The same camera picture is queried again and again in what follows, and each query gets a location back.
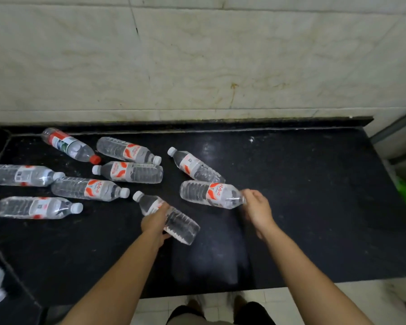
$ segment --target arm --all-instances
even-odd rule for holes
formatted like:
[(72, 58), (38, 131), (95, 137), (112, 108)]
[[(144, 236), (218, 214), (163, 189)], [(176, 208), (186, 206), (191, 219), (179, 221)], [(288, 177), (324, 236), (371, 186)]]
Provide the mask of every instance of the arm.
[(158, 249), (169, 205), (143, 218), (142, 234), (70, 310), (62, 325), (129, 325)]
[(259, 191), (246, 189), (243, 194), (247, 201), (246, 217), (268, 245), (305, 324), (372, 324), (276, 225), (268, 200)]

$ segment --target red and white label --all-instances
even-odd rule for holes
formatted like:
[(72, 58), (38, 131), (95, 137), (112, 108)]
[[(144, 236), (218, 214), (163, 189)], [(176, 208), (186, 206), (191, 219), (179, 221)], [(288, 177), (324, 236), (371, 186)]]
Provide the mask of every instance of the red and white label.
[(129, 144), (123, 151), (123, 157), (134, 161), (140, 148), (140, 145)]
[(206, 199), (210, 201), (211, 204), (216, 204), (216, 205), (222, 205), (222, 192), (226, 185), (224, 184), (217, 184), (213, 183), (209, 186), (207, 192), (206, 192)]
[(189, 175), (191, 178), (194, 178), (194, 175), (202, 161), (196, 158), (193, 154), (188, 154), (179, 164), (179, 169)]
[(125, 181), (126, 168), (128, 165), (129, 163), (126, 162), (114, 162), (110, 171), (111, 179)]
[(155, 202), (152, 203), (149, 210), (146, 212), (146, 214), (144, 214), (144, 216), (157, 212), (163, 202), (164, 201), (162, 199), (158, 198)]
[(30, 179), (32, 178), (34, 165), (23, 165), (16, 171), (15, 182), (20, 186), (30, 186)]
[(105, 183), (105, 180), (90, 180), (84, 190), (84, 196), (99, 198), (101, 196), (102, 186)]
[(31, 219), (43, 219), (47, 216), (47, 209), (48, 206), (51, 202), (50, 197), (39, 197), (33, 201), (33, 205), (36, 205), (36, 207), (32, 210), (32, 207), (30, 208), (29, 216)]

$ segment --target bottle label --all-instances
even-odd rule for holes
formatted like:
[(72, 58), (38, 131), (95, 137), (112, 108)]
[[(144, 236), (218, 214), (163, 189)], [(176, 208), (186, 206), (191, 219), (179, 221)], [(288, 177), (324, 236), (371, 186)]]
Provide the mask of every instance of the bottle label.
[(105, 180), (90, 180), (84, 190), (84, 196), (98, 198), (101, 196), (102, 186), (106, 183)]
[(217, 184), (213, 183), (209, 186), (207, 192), (206, 192), (206, 199), (212, 204), (212, 205), (218, 205), (222, 206), (222, 192), (226, 186), (224, 184)]
[(179, 164), (179, 169), (188, 174), (194, 179), (194, 175), (203, 162), (196, 158), (193, 154), (188, 154)]
[(164, 201), (158, 197), (158, 199), (152, 203), (149, 210), (146, 212), (146, 214), (144, 214), (144, 216), (157, 212), (163, 202)]
[[(66, 134), (63, 131), (56, 131), (53, 132), (50, 137), (49, 137), (49, 142), (51, 146), (53, 146), (55, 149), (58, 149), (61, 152), (64, 152), (68, 154), (67, 149), (71, 143), (74, 141), (78, 141), (78, 139), (75, 139), (74, 137), (71, 137), (70, 135)], [(76, 153), (72, 153), (73, 155), (68, 154), (70, 157), (75, 157)]]
[(34, 169), (34, 165), (20, 166), (15, 174), (15, 182), (19, 183), (20, 186), (30, 186), (30, 179)]
[(43, 219), (47, 216), (47, 209), (51, 202), (50, 197), (38, 197), (33, 201), (33, 203), (37, 203), (38, 205), (34, 210), (30, 208), (29, 217), (30, 219)]
[(123, 151), (123, 157), (134, 161), (140, 148), (141, 146), (139, 145), (129, 144)]
[(129, 163), (126, 162), (114, 162), (110, 171), (111, 179), (125, 180), (126, 168), (128, 165)]

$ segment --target forearm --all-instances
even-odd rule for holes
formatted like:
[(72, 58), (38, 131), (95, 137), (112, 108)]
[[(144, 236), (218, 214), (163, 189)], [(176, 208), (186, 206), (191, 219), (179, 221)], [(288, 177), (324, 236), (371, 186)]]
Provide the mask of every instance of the forearm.
[(129, 325), (158, 251), (144, 232), (70, 310), (62, 325)]
[(372, 324), (276, 225), (264, 240), (307, 325)]

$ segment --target right hand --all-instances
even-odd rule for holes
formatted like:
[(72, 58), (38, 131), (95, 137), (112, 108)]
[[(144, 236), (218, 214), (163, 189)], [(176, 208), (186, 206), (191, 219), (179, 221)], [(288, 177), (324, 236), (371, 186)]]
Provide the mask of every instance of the right hand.
[(244, 189), (242, 191), (246, 204), (243, 205), (247, 220), (251, 221), (256, 229), (257, 236), (263, 239), (265, 233), (277, 224), (272, 218), (271, 207), (265, 196), (260, 191)]

